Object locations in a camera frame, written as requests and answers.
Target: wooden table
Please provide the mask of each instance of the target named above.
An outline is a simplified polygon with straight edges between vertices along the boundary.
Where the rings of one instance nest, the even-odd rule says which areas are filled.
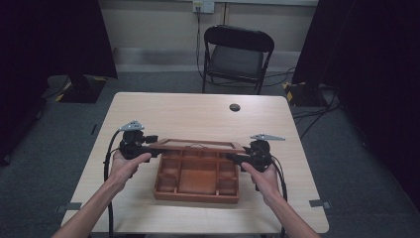
[[[229,106],[237,103],[241,110]],[[285,137],[269,141],[271,153],[283,167],[290,205],[318,233],[329,229],[308,162],[287,102],[278,96],[171,94],[120,92],[114,97],[71,202],[86,202],[103,183],[103,161],[113,134],[132,120],[146,129],[145,136],[238,142],[248,146],[250,136],[265,133]],[[113,148],[118,147],[122,134]],[[154,198],[159,158],[141,164],[123,191],[113,200],[114,231],[166,234],[270,234],[281,224],[263,203],[247,173],[240,173],[237,204],[164,201]],[[67,211],[62,223],[75,211]],[[108,231],[104,212],[94,232]]]

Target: wooden tray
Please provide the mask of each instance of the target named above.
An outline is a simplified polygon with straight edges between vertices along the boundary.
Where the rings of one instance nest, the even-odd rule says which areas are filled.
[[[161,200],[237,203],[238,168],[227,153],[244,153],[238,143],[163,139],[154,196]]]

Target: chair backrest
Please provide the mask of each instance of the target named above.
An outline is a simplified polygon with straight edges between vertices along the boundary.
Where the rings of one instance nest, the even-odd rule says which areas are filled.
[[[204,42],[229,48],[271,53],[274,50],[272,38],[261,31],[216,25],[204,33]]]

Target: forearm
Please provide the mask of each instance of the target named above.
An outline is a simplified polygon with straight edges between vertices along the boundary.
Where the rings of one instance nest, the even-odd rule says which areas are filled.
[[[271,194],[266,202],[290,237],[320,237],[279,193]]]
[[[53,237],[88,237],[99,217],[118,191],[118,186],[112,179],[108,179]]]

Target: gray carpet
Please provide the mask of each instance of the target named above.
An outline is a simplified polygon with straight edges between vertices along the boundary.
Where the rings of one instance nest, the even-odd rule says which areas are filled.
[[[282,79],[270,77],[265,84]],[[46,95],[64,81],[65,76],[51,77]],[[50,237],[58,229],[63,213],[56,209],[71,200],[119,91],[200,93],[201,80],[197,72],[121,72],[118,80],[107,82],[96,104],[57,103],[50,97],[41,119],[11,155],[11,165],[0,168],[0,237]],[[207,84],[207,93],[254,94],[254,89]],[[262,94],[284,96],[281,84],[264,87]],[[331,100],[332,92],[325,91],[325,97]],[[291,111],[302,115],[318,109],[292,107]],[[296,119],[299,133],[315,118]],[[364,147],[358,127],[341,108],[320,118],[302,144],[321,199],[332,205],[326,209],[330,230],[323,237],[420,237],[419,213]]]

